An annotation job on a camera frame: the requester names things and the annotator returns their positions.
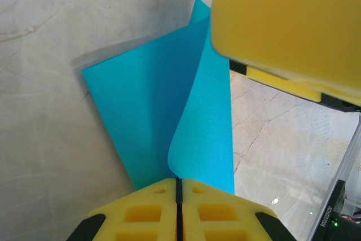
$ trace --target blue sheet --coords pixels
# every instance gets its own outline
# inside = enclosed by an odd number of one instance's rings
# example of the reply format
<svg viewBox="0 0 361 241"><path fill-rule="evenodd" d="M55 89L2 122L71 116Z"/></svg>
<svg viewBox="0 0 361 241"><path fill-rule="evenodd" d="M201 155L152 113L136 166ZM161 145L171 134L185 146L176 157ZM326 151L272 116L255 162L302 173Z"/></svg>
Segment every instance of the blue sheet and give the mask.
<svg viewBox="0 0 361 241"><path fill-rule="evenodd" d="M137 189L178 176L234 193L229 64L209 13L196 0L189 26L83 70Z"/></svg>

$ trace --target marble floor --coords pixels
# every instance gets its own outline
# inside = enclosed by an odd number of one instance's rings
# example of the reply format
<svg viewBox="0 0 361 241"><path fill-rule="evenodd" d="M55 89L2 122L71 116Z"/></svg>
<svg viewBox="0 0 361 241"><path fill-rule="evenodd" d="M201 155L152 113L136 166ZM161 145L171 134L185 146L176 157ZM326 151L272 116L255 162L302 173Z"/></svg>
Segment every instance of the marble floor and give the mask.
<svg viewBox="0 0 361 241"><path fill-rule="evenodd" d="M193 2L0 0L1 241L66 240L134 190L80 70L186 25ZM231 87L236 193L304 240L358 116L233 72Z"/></svg>

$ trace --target white marble surface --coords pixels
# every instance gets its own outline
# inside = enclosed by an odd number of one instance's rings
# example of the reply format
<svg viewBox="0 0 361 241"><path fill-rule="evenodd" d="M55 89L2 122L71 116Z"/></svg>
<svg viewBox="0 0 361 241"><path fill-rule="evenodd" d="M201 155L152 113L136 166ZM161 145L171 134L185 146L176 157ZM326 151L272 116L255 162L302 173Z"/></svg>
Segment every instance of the white marble surface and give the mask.
<svg viewBox="0 0 361 241"><path fill-rule="evenodd" d="M80 70L186 25L193 2L0 0L1 241L66 240L133 191ZM302 239L357 116L231 76L237 194Z"/></svg>

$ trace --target blue paper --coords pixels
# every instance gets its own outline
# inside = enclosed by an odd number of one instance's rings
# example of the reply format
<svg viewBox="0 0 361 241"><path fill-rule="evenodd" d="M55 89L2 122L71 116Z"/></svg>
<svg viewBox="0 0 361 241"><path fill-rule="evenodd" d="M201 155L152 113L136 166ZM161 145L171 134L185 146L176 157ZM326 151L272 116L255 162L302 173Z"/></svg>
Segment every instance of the blue paper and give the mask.
<svg viewBox="0 0 361 241"><path fill-rule="evenodd" d="M209 12L196 0L189 26L83 70L137 189L179 176L234 192L229 66Z"/></svg>

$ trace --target yellow foam block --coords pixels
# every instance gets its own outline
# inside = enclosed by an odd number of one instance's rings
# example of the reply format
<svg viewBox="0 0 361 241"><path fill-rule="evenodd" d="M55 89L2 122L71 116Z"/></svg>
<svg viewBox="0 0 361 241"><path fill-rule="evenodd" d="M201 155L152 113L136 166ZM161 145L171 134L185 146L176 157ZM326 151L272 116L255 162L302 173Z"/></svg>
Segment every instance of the yellow foam block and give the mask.
<svg viewBox="0 0 361 241"><path fill-rule="evenodd" d="M93 241L176 241L175 179L166 179L92 211L106 219Z"/></svg>
<svg viewBox="0 0 361 241"><path fill-rule="evenodd" d="M361 0L214 0L222 55L361 106Z"/></svg>
<svg viewBox="0 0 361 241"><path fill-rule="evenodd" d="M204 183L183 180L184 241L272 241L255 214L276 214Z"/></svg>

